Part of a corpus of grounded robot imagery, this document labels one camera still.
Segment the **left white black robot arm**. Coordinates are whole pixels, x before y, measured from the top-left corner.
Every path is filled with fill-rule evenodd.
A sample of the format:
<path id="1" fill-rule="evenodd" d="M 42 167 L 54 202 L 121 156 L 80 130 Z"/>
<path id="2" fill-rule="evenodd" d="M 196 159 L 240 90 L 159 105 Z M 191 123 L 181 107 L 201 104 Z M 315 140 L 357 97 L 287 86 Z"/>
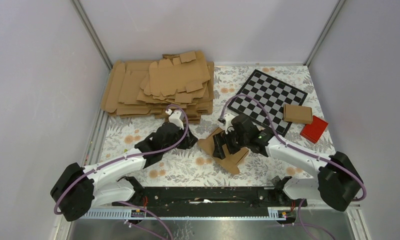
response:
<path id="1" fill-rule="evenodd" d="M 93 207 L 119 201 L 136 206 L 143 200 L 144 187 L 127 175 L 158 163 L 165 153 L 174 148 L 190 149 L 197 141 L 198 138 L 189 129 L 165 122 L 115 159 L 86 166 L 72 163 L 50 191 L 55 201 L 53 211 L 72 222 Z"/>

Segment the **brown cardboard box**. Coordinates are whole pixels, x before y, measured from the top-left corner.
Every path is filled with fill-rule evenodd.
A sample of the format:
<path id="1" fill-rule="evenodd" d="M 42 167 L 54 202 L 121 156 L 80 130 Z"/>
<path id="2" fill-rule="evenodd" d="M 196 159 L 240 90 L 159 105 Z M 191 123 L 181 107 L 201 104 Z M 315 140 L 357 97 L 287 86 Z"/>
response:
<path id="1" fill-rule="evenodd" d="M 242 147 L 239 151 L 230 153 L 224 135 L 225 131 L 218 127 L 207 138 L 199 139 L 197 145 L 227 172 L 238 175 L 238 166 L 249 154 L 249 150 Z"/>

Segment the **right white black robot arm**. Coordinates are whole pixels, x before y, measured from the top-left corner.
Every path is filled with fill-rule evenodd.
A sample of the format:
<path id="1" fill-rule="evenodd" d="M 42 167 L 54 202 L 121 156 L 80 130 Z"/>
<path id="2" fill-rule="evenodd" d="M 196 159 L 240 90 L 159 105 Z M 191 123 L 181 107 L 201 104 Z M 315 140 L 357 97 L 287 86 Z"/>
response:
<path id="1" fill-rule="evenodd" d="M 265 157 L 279 159 L 299 167 L 310 178 L 285 178 L 275 191 L 275 201 L 281 206 L 293 200 L 321 200 L 334 210 L 343 212 L 357 200 L 358 192 L 366 197 L 363 180 L 349 157 L 337 151 L 334 154 L 318 153 L 286 140 L 274 128 L 258 129 L 244 114 L 225 114 L 218 121 L 223 130 L 212 135 L 213 157 L 223 160 L 248 148 Z"/>

